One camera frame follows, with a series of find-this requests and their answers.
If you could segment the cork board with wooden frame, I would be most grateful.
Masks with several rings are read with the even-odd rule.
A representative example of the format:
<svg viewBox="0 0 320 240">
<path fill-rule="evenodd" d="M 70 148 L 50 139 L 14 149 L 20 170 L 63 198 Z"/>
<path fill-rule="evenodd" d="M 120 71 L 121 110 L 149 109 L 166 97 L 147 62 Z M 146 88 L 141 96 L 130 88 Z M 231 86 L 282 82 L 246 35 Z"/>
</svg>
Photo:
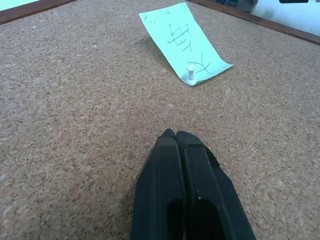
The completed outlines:
<svg viewBox="0 0 320 240">
<path fill-rule="evenodd" d="M 320 46 L 188 7 L 232 68 L 184 84 L 139 13 L 78 0 L 0 25 L 0 240 L 127 240 L 158 136 L 190 132 L 258 240 L 320 240 Z"/>
</svg>

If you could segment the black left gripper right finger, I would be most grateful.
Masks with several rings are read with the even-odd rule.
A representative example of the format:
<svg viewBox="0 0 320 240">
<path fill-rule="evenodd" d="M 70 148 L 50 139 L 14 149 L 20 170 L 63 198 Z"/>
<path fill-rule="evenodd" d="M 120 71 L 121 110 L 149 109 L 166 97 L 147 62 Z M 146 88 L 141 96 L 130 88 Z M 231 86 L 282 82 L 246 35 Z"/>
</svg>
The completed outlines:
<svg viewBox="0 0 320 240">
<path fill-rule="evenodd" d="M 231 179 L 195 135 L 178 131 L 187 240 L 257 240 Z"/>
</svg>

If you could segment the green paper note with scribbles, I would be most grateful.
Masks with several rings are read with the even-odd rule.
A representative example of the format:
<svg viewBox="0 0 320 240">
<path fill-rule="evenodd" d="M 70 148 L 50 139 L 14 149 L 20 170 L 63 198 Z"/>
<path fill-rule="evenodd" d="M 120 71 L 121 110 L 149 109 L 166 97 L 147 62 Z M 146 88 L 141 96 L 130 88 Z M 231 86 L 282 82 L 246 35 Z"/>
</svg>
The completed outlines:
<svg viewBox="0 0 320 240">
<path fill-rule="evenodd" d="M 189 65 L 196 67 L 196 84 L 232 67 L 232 64 L 220 58 L 185 2 L 142 12 L 139 17 L 152 40 L 185 84 L 188 75 L 186 68 Z"/>
</svg>

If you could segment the white pushpin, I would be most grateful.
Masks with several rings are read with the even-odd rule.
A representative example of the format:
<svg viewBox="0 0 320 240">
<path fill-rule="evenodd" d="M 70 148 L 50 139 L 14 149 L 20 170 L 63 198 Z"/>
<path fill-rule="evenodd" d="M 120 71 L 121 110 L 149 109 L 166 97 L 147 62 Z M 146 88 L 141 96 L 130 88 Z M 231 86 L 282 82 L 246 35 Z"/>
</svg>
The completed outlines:
<svg viewBox="0 0 320 240">
<path fill-rule="evenodd" d="M 185 82 L 189 85 L 189 86 L 194 86 L 197 83 L 197 80 L 195 78 L 195 70 L 196 67 L 194 65 L 189 65 L 187 68 L 187 78 L 185 80 Z"/>
</svg>

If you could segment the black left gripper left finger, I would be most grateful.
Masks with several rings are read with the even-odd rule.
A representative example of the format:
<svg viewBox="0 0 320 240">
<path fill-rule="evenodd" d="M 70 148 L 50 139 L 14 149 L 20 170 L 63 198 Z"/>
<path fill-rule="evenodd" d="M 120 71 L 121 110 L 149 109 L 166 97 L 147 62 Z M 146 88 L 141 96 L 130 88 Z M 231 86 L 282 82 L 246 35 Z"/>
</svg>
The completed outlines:
<svg viewBox="0 0 320 240">
<path fill-rule="evenodd" d="M 130 240 L 183 240 L 185 187 L 176 135 L 166 129 L 135 186 Z"/>
</svg>

